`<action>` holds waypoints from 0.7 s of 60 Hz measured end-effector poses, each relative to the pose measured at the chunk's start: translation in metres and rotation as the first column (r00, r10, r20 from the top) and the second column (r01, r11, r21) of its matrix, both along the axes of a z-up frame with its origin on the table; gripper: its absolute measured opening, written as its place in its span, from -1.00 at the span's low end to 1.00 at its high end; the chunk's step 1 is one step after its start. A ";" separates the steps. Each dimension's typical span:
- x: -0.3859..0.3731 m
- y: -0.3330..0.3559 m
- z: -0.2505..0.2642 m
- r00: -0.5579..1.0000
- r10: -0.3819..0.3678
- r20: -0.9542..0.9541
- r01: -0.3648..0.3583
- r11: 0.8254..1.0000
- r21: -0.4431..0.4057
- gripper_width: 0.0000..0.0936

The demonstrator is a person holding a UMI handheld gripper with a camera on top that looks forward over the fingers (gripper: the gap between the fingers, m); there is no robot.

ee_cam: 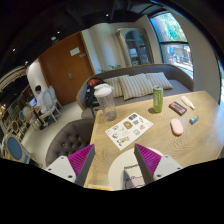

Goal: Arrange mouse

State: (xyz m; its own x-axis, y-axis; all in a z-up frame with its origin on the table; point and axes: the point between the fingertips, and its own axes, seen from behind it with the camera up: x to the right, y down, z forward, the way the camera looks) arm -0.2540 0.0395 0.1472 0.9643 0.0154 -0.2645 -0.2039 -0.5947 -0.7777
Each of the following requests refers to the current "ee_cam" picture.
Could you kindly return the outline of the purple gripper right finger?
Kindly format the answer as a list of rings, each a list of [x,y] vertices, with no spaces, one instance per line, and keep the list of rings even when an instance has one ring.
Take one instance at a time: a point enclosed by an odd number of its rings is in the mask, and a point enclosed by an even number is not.
[[[182,166],[171,156],[163,155],[155,149],[136,144],[134,154],[145,184],[152,183],[182,169]]]

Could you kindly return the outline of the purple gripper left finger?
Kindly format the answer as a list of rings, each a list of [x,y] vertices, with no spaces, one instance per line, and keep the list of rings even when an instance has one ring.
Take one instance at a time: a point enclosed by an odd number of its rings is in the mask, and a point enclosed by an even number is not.
[[[89,145],[72,155],[59,156],[46,171],[83,187],[95,156],[95,146]]]

